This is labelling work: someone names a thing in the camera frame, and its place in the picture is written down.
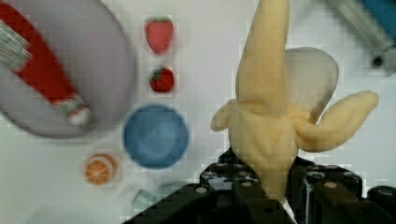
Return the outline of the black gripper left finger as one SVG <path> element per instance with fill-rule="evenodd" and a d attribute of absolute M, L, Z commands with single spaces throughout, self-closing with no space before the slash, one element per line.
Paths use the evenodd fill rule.
<path fill-rule="evenodd" d="M 122 224 L 294 224 L 262 190 L 252 168 L 228 149 L 200 174 Z"/>

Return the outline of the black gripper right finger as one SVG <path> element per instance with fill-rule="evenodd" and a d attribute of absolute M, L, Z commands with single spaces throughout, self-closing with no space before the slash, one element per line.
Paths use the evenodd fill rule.
<path fill-rule="evenodd" d="M 396 224 L 394 187 L 364 191 L 359 175 L 300 157 L 289 172 L 289 205 L 298 224 Z"/>

